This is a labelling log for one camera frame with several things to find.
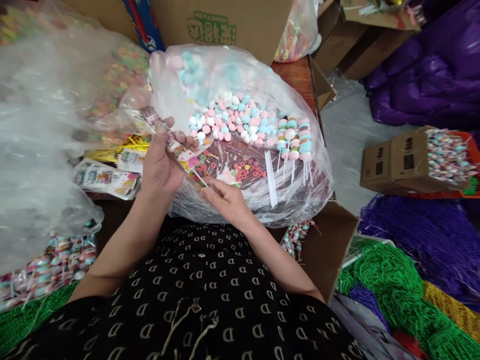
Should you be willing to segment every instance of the woman's left hand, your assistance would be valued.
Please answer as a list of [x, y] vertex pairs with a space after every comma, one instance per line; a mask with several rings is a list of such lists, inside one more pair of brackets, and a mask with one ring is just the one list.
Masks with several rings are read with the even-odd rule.
[[[164, 122], [171, 128], [175, 121], [173, 117], [167, 117]], [[174, 136], [186, 149], [195, 150], [199, 146], [198, 140], [185, 136], [181, 131], [175, 132]], [[141, 191], [149, 195], [175, 194], [186, 174], [182, 166], [167, 152], [167, 138], [167, 129], [159, 125], [143, 161]]]

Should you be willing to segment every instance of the woman's right hand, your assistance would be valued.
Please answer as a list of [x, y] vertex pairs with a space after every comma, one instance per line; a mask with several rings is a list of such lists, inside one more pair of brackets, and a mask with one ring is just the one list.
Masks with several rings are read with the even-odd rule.
[[230, 224], [244, 232], [246, 227], [258, 222], [238, 187], [209, 176], [203, 180], [209, 187], [203, 188], [200, 196], [213, 205]]

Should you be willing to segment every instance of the black patterned shirt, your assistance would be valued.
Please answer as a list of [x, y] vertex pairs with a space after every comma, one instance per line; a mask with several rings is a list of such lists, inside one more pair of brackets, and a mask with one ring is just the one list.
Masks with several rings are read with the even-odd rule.
[[229, 225], [157, 243], [110, 298], [73, 301], [6, 359], [364, 359], [330, 308], [286, 294]]

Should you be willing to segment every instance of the forearm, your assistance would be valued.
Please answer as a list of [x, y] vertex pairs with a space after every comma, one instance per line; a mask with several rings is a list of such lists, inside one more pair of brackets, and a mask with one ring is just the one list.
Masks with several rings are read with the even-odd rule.
[[87, 296], [108, 297], [138, 262], [152, 252], [172, 195], [140, 191], [127, 217], [80, 281], [71, 302]]
[[257, 258], [286, 293], [306, 294], [324, 302], [307, 273], [258, 220], [248, 220], [239, 230], [245, 234]]

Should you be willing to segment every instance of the hand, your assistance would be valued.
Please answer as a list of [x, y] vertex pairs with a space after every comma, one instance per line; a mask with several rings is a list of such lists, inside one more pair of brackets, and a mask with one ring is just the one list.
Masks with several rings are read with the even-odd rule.
[[[175, 121], [173, 117], [167, 117], [164, 122], [170, 128]], [[198, 140], [185, 136], [181, 131], [175, 132], [174, 136], [179, 143], [192, 151], [199, 146]], [[167, 138], [167, 129], [159, 125], [143, 161], [141, 191], [149, 195], [175, 194], [186, 174], [182, 166], [167, 153]]]
[[246, 227], [258, 222], [238, 187], [209, 176], [205, 176], [203, 180], [209, 187], [203, 188], [200, 196], [213, 205], [230, 224], [245, 232]]

